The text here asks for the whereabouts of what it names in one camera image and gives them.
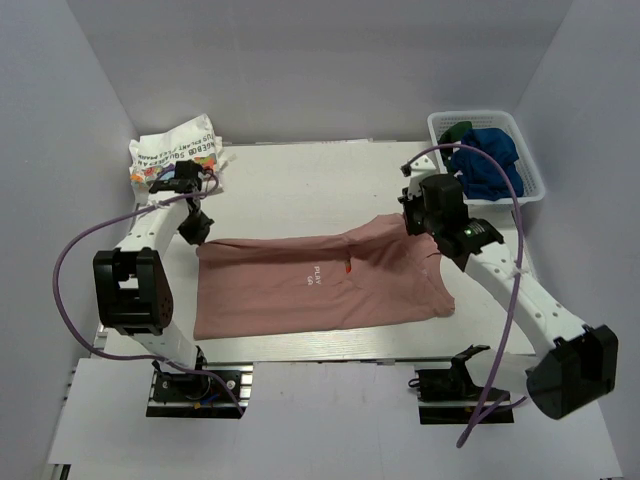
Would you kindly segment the white and green t shirt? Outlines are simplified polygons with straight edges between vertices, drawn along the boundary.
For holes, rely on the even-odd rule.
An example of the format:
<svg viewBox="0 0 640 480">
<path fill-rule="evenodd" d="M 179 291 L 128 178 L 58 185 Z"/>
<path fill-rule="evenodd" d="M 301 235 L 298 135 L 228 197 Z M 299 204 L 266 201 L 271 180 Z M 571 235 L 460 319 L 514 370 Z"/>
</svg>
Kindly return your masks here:
<svg viewBox="0 0 640 480">
<path fill-rule="evenodd" d="M 438 139 L 438 144 L 460 145 L 465 134 L 473 128 L 470 121 L 457 122 L 449 127 Z M 462 174 L 461 161 L 465 159 L 465 153 L 459 148 L 444 148 L 439 151 L 443 165 L 448 173 L 459 176 Z"/>
</svg>

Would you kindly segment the pink printed t shirt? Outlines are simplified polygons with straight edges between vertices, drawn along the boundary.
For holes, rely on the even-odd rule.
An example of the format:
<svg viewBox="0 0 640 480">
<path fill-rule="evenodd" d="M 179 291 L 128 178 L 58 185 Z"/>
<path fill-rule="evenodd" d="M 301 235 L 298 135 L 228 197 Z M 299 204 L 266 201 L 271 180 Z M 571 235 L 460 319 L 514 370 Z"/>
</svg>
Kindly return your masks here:
<svg viewBox="0 0 640 480">
<path fill-rule="evenodd" d="M 197 340 L 350 330 L 449 317 L 441 254 L 400 214 L 342 234 L 221 239 L 199 258 Z"/>
</svg>

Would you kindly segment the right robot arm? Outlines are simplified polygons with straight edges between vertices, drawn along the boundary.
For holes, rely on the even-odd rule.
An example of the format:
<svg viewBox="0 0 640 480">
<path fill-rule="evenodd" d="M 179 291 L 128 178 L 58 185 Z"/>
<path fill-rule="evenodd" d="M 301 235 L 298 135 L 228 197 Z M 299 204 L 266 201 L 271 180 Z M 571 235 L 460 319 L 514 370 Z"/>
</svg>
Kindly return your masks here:
<svg viewBox="0 0 640 480">
<path fill-rule="evenodd" d="M 399 199 L 407 231 L 427 233 L 439 252 L 479 283 L 527 337 L 531 356 L 471 346 L 451 359 L 447 371 L 419 374 L 424 401 L 477 399 L 494 392 L 528 397 L 551 419 L 560 419 L 613 391 L 618 338 L 606 325 L 591 327 L 564 308 L 519 268 L 503 236 L 488 221 L 470 217 L 462 187 L 450 174 L 406 171 Z"/>
</svg>

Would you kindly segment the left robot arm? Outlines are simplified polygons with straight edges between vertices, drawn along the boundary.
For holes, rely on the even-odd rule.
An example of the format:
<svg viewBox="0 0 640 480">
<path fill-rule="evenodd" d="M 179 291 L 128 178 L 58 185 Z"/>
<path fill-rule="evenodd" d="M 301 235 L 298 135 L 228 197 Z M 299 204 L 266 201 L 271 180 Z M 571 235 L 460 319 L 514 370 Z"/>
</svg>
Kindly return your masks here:
<svg viewBox="0 0 640 480">
<path fill-rule="evenodd" d="M 173 322 L 174 299 L 162 259 L 176 235 L 192 246 L 205 242 L 213 220 L 201 201 L 218 184 L 212 169 L 192 160 L 177 162 L 153 182 L 124 239 L 93 259 L 103 326 L 181 367 L 176 384 L 191 399 L 209 392 L 212 377 L 196 365 L 197 347 Z"/>
</svg>

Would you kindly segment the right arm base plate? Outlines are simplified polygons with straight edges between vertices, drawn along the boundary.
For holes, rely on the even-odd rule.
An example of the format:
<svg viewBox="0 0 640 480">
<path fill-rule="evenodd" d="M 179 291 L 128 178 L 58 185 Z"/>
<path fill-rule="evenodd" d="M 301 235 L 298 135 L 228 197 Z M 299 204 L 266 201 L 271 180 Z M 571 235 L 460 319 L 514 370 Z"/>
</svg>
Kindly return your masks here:
<svg viewBox="0 0 640 480">
<path fill-rule="evenodd" d="M 464 425 L 471 419 L 482 387 L 454 380 L 448 369 L 420 369 L 408 382 L 417 394 L 421 425 Z"/>
</svg>

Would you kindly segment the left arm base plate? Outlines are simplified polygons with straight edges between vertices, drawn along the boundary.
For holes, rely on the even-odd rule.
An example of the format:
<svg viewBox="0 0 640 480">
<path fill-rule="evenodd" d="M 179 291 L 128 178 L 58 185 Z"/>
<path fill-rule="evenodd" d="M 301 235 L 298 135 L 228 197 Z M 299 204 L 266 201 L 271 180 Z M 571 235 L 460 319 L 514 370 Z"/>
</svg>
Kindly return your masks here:
<svg viewBox="0 0 640 480">
<path fill-rule="evenodd" d="M 248 407 L 253 367 L 249 365 L 207 366 L 219 376 L 223 387 L 210 377 L 154 371 L 148 395 L 148 418 L 240 419 L 228 388 L 243 411 Z"/>
</svg>

